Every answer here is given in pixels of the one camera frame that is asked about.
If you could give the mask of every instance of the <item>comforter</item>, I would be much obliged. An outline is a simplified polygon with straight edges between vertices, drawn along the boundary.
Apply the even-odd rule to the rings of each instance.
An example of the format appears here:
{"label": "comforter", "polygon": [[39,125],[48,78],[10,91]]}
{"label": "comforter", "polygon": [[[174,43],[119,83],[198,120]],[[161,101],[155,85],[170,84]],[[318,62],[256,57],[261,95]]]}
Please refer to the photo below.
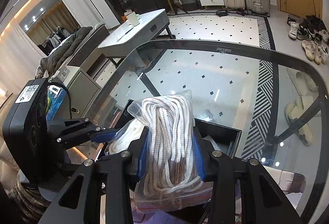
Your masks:
{"label": "comforter", "polygon": [[70,57],[83,39],[89,34],[92,27],[81,27],[76,33],[71,35],[62,46],[58,47],[52,54],[46,58],[42,58],[40,66],[37,69],[36,79],[42,78],[45,71],[48,71],[48,76],[51,77],[61,67],[63,62]]}

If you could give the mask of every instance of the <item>silver pivot bolt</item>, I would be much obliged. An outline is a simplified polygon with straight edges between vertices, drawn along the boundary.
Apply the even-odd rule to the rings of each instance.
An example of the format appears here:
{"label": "silver pivot bolt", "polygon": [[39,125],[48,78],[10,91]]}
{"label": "silver pivot bolt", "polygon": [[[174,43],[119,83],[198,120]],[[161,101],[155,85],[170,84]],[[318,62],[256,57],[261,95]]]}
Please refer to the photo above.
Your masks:
{"label": "silver pivot bolt", "polygon": [[221,151],[213,151],[213,156],[215,157],[221,157],[222,156],[222,152]]}
{"label": "silver pivot bolt", "polygon": [[122,157],[128,157],[128,156],[130,155],[130,152],[129,152],[129,151],[122,151],[122,152],[120,153],[120,155],[121,155]]}
{"label": "silver pivot bolt", "polygon": [[249,162],[252,164],[252,165],[258,165],[258,160],[257,159],[255,159],[255,158],[251,158],[250,160],[249,160]]}
{"label": "silver pivot bolt", "polygon": [[90,165],[92,165],[92,163],[93,163],[93,160],[92,160],[92,159],[87,159],[87,160],[85,160],[85,161],[83,162],[83,164],[84,164],[85,166],[90,166]]}

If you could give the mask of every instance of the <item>pile of shoes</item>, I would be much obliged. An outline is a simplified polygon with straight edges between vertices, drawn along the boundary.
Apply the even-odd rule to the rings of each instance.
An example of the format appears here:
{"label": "pile of shoes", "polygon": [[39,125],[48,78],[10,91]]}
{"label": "pile of shoes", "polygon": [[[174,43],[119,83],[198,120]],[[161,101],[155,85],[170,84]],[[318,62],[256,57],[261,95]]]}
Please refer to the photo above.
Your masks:
{"label": "pile of shoes", "polygon": [[[288,17],[287,24],[290,25],[288,36],[293,40],[302,40],[302,49],[308,60],[314,61],[317,65],[326,64],[329,59],[329,33],[322,20],[316,23],[312,20],[314,19],[311,16],[298,20]],[[320,28],[323,29],[318,33],[315,32]]]}
{"label": "pile of shoes", "polygon": [[[315,82],[308,74],[291,68],[287,68],[287,72],[300,96],[295,99],[294,103],[288,103],[285,108],[286,120],[291,125],[311,106],[318,93]],[[305,146],[311,146],[314,143],[314,135],[308,123],[295,134]]]}

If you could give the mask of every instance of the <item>glass tabletop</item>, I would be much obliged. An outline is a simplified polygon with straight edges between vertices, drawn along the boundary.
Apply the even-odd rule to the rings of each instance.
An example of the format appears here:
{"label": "glass tabletop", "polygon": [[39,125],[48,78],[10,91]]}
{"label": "glass tabletop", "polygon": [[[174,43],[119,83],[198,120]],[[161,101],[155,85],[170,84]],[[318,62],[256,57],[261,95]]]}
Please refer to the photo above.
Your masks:
{"label": "glass tabletop", "polygon": [[317,71],[294,57],[220,41],[155,40],[133,50],[86,117],[113,127],[129,100],[190,89],[194,117],[241,130],[235,156],[256,158],[296,210],[313,215],[328,174],[328,93]]}

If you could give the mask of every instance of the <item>coffee table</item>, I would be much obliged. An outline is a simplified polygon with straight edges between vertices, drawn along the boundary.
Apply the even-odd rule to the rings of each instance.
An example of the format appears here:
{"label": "coffee table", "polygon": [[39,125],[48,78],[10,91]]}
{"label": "coffee table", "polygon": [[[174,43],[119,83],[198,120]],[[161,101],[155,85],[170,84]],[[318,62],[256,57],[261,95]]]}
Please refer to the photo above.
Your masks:
{"label": "coffee table", "polygon": [[[293,124],[287,123],[285,108],[300,96],[287,69],[307,73],[318,88],[310,93],[315,102]],[[322,194],[329,169],[329,95],[318,72],[300,59],[220,41],[149,41],[125,58],[85,117],[108,128],[126,113],[129,99],[188,89],[195,118],[242,131],[236,157],[257,158],[286,194],[302,193],[296,210],[305,223],[319,203],[326,207]],[[315,116],[319,110],[321,116]],[[314,136],[310,146],[297,136],[305,124]],[[179,218],[187,221],[193,209],[184,212]]]}
{"label": "coffee table", "polygon": [[98,49],[111,60],[115,67],[118,67],[122,59],[117,63],[114,58],[125,58],[137,46],[159,37],[165,29],[168,35],[161,35],[160,37],[167,36],[170,39],[175,39],[168,27],[169,18],[165,9],[141,14],[139,22],[140,24],[131,30],[127,29],[125,24],[119,26],[98,46]]}

